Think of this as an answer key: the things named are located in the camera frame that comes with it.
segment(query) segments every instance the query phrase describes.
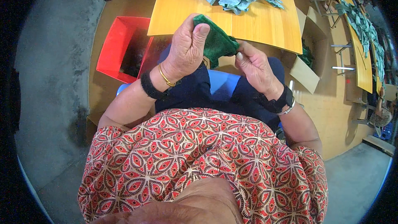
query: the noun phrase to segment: green fabric pile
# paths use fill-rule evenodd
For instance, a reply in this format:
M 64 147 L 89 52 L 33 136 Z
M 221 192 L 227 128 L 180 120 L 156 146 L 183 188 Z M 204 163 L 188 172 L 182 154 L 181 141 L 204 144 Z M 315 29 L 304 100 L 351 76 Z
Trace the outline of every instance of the green fabric pile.
M 302 43 L 302 55 L 298 55 L 300 59 L 307 64 L 308 67 L 312 69 L 312 62 L 314 61 L 314 57 L 311 54 L 310 48 L 307 47 L 304 43 L 304 39 L 301 38 Z
M 235 38 L 228 36 L 220 27 L 204 15 L 197 15 L 193 18 L 194 26 L 201 23 L 210 26 L 210 32 L 206 38 L 203 55 L 210 60 L 210 68 L 213 69 L 218 67 L 218 59 L 220 57 L 235 55 L 238 52 L 239 43 L 236 42 Z
M 352 4 L 348 4 L 344 0 L 340 1 L 341 4 L 337 4 L 336 9 L 340 16 L 344 13 L 347 14 L 349 24 L 355 30 L 359 40 L 361 41 L 365 57 L 368 56 L 370 42 L 372 41 L 372 43 L 375 45 L 377 72 L 380 81 L 384 83 L 384 49 L 379 44 L 376 29 L 374 28 L 372 22 L 362 14 L 360 9 L 356 8 Z

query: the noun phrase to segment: blue chair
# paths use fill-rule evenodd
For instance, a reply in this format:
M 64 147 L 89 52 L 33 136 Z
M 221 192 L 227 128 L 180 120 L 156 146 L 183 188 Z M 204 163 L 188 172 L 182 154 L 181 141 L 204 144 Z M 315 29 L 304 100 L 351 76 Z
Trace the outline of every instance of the blue chair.
M 236 84 L 240 78 L 239 75 L 231 73 L 208 70 L 210 77 L 210 93 L 214 100 L 217 101 L 229 101 L 232 97 L 232 93 L 235 90 Z M 122 92 L 130 84 L 123 84 L 117 90 L 116 95 Z

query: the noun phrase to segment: watch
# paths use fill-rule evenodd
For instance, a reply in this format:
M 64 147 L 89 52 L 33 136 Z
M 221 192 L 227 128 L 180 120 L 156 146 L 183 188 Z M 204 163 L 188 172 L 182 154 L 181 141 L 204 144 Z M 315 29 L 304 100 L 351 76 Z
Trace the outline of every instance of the watch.
M 295 103 L 293 92 L 286 85 L 283 85 L 283 93 L 277 101 L 274 99 L 269 101 L 264 94 L 260 94 L 260 96 L 262 98 L 261 105 L 269 112 L 273 112 L 279 115 L 288 113 L 291 108 L 293 108 Z M 289 109 L 285 112 L 282 112 L 283 107 L 285 107 L 286 105 L 289 106 Z

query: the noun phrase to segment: gold bangle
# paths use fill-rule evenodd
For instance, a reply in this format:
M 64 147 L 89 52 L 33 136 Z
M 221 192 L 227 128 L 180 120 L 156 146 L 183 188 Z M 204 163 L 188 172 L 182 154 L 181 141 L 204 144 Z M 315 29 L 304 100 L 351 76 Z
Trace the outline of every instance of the gold bangle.
M 162 69 L 160 68 L 160 64 L 158 65 L 158 67 L 159 67 L 159 72 L 160 72 L 160 74 L 162 75 L 163 79 L 166 81 L 166 84 L 169 85 L 170 87 L 176 86 L 175 83 L 171 83 L 171 82 L 166 78 L 166 76 L 164 76 L 164 74 L 163 74 L 163 72 L 162 72 Z

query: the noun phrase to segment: lap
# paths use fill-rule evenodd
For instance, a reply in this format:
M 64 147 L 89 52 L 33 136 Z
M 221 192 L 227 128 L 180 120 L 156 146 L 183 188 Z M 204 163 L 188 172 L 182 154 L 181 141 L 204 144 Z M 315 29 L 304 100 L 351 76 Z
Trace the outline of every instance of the lap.
M 158 63 L 164 61 L 169 52 L 170 46 L 162 52 Z M 268 62 L 277 79 L 284 84 L 285 73 L 282 63 L 276 57 L 269 57 Z M 202 63 L 195 72 L 184 77 L 180 84 L 169 89 L 169 97 L 166 100 L 156 101 L 156 112 L 169 108 L 202 107 L 253 117 L 263 121 L 272 129 L 279 124 L 276 114 L 268 112 L 256 102 L 258 92 L 250 85 L 246 77 L 238 80 L 229 102 L 212 100 L 210 86 L 209 73 Z

